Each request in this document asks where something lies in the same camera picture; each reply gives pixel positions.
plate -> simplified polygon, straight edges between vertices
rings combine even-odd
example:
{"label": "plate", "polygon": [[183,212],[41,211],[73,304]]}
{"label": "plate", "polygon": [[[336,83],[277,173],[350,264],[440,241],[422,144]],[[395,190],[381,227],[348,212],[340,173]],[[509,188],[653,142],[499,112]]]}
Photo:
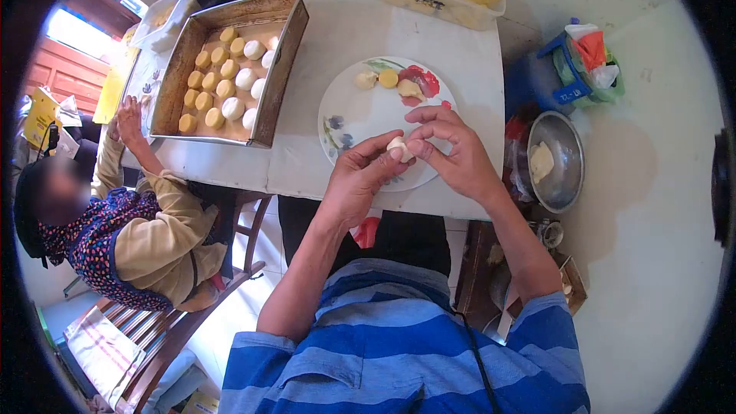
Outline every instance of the plate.
{"label": "plate", "polygon": [[[415,97],[402,98],[396,88],[386,89],[376,82],[369,90],[357,88],[353,79],[364,70],[379,73],[384,69],[420,79],[422,93],[427,101],[419,102]],[[457,110],[455,98],[445,82],[437,78],[427,67],[410,59],[381,56],[353,64],[342,71],[327,88],[319,104],[317,130],[319,142],[327,158],[335,165],[337,158],[346,150],[372,136],[401,128],[407,137],[418,123],[408,123],[404,115],[415,106],[437,106],[439,104]],[[445,140],[429,140],[437,149],[449,153],[452,144]],[[401,192],[421,186],[437,176],[437,171],[422,160],[409,167],[401,176],[395,176],[381,191]]]}

towel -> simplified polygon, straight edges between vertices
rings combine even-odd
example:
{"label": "towel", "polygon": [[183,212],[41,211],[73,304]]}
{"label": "towel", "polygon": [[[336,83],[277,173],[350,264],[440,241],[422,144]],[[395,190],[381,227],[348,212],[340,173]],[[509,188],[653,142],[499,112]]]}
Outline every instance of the towel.
{"label": "towel", "polygon": [[64,338],[87,378],[114,409],[146,353],[97,307],[69,325]]}

black cord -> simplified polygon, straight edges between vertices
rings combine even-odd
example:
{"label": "black cord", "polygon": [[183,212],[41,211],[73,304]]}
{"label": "black cord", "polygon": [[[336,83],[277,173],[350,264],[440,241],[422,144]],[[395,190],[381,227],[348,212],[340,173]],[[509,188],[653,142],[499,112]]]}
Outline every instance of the black cord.
{"label": "black cord", "polygon": [[491,408],[493,409],[493,412],[501,412],[501,408],[498,406],[498,402],[496,401],[496,398],[493,396],[493,388],[491,387],[491,382],[488,380],[488,374],[486,373],[486,366],[483,364],[483,360],[481,359],[481,352],[478,350],[478,342],[475,340],[475,336],[473,335],[473,330],[471,329],[470,325],[467,324],[467,318],[465,318],[465,313],[457,312],[457,311],[455,311],[455,313],[462,317],[462,322],[465,325],[465,330],[467,331],[467,335],[470,338],[470,346],[473,349],[473,355],[475,356],[475,362],[478,364],[478,369],[481,372],[481,378],[483,379],[483,386],[486,388],[486,395],[488,396],[488,401],[490,401],[491,403]]}

striped shirt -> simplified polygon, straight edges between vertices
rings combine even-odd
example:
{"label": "striped shirt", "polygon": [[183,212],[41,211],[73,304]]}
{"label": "striped shirt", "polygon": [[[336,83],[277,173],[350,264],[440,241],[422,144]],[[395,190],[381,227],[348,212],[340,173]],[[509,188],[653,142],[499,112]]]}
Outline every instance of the striped shirt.
{"label": "striped shirt", "polygon": [[[334,273],[298,345],[235,335],[219,412],[492,412],[447,277],[361,259]],[[474,331],[502,412],[587,414],[573,320],[561,292],[532,299],[504,347]]]}

